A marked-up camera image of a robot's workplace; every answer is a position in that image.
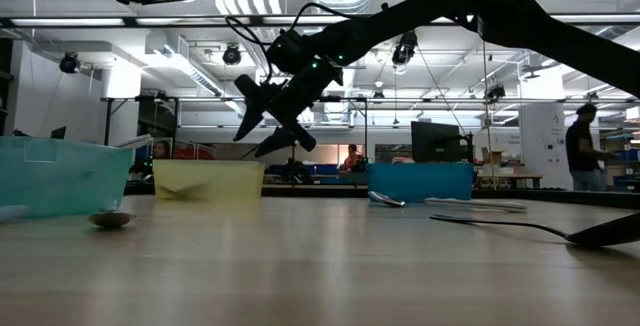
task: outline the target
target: laboratory room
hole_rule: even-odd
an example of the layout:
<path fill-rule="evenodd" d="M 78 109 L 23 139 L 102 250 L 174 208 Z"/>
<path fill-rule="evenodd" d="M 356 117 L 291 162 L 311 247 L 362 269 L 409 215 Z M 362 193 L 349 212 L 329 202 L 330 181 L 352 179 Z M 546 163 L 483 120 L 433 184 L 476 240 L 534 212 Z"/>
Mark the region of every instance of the laboratory room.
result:
<path fill-rule="evenodd" d="M 640 320 L 640 0 L 0 0 L 0 324 Z"/>

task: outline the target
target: man in black shirt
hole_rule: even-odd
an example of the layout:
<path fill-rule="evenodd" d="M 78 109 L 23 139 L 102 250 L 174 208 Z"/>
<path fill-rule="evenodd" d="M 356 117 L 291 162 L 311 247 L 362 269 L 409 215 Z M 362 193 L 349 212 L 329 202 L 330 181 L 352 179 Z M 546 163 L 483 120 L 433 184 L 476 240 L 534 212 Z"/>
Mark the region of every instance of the man in black shirt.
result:
<path fill-rule="evenodd" d="M 566 136 L 569 171 L 575 191 L 606 191 L 604 172 L 598 161 L 614 158 L 610 152 L 593 149 L 589 125 L 595 120 L 598 109 L 588 103 L 578 109 L 578 119 L 569 127 Z"/>

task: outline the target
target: computer monitor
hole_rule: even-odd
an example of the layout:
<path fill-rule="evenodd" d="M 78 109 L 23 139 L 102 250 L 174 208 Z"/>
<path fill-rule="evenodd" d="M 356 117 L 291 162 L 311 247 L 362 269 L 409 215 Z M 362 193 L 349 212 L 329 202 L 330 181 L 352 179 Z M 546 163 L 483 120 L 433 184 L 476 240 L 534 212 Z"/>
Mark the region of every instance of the computer monitor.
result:
<path fill-rule="evenodd" d="M 464 159 L 460 147 L 460 129 L 454 125 L 431 122 L 411 123 L 413 161 L 460 162 Z"/>
<path fill-rule="evenodd" d="M 67 127 L 60 127 L 51 131 L 51 138 L 64 140 L 64 135 L 67 133 Z"/>

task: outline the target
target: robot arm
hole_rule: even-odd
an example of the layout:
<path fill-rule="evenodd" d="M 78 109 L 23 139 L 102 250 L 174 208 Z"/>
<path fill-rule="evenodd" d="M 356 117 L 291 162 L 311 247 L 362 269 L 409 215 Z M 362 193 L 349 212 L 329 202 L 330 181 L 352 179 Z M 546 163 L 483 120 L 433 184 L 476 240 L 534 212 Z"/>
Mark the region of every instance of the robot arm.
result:
<path fill-rule="evenodd" d="M 300 36 L 293 28 L 281 31 L 267 56 L 281 71 L 294 76 L 286 87 L 268 93 L 264 91 L 268 88 L 259 88 L 249 76 L 236 80 L 248 107 L 235 140 L 248 134 L 267 111 L 283 128 L 276 130 L 257 154 L 289 146 L 294 140 L 310 151 L 315 139 L 296 117 L 313 105 L 331 81 L 341 84 L 340 66 L 357 61 L 385 40 L 440 17 L 478 33 L 487 42 L 534 50 L 640 95 L 640 53 L 553 19 L 535 0 L 406 0 L 393 7 L 383 5 L 383 11 L 367 18 L 330 25 L 311 36 Z"/>

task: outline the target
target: teal plastic bin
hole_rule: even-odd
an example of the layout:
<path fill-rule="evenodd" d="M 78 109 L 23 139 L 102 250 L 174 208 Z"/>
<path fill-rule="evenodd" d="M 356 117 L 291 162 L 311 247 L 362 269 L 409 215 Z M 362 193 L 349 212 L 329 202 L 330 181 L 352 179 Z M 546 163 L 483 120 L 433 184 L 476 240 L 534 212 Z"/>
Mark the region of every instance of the teal plastic bin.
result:
<path fill-rule="evenodd" d="M 429 197 L 470 200 L 473 165 L 468 163 L 370 164 L 369 191 L 394 200 L 423 202 Z"/>
<path fill-rule="evenodd" d="M 27 217 L 87 215 L 119 205 L 133 150 L 65 140 L 0 137 L 0 207 Z"/>

